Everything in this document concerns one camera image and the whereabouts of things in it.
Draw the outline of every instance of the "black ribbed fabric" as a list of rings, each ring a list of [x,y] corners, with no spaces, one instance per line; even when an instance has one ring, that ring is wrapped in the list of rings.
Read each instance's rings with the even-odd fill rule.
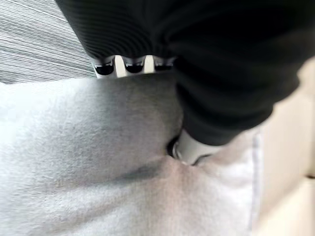
[[[228,143],[267,119],[315,55],[313,0],[57,0],[92,58],[174,62],[184,128]]]

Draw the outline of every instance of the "white fabric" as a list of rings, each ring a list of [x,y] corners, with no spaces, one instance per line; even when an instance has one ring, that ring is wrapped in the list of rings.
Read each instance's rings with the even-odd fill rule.
[[[182,119],[170,76],[0,89],[1,235],[249,234],[259,136],[198,166],[165,155]]]

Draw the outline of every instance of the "beige surface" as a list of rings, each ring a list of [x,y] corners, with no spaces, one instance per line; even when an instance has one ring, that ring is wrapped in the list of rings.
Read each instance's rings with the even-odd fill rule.
[[[264,124],[264,190],[261,217],[310,171],[313,145],[314,60],[301,69],[301,86],[275,106]]]
[[[304,179],[260,222],[254,236],[314,236],[315,181]]]

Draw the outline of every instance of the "gray striped fabric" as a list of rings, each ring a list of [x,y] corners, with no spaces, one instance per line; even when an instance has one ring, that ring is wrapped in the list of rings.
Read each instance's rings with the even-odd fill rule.
[[[1,0],[0,82],[95,78],[54,0]]]

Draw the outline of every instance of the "white towel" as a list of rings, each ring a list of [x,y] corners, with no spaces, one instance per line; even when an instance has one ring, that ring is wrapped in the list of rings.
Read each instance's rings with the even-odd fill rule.
[[[181,120],[166,74],[1,87],[0,235],[248,235],[257,131],[186,166],[165,155]]]

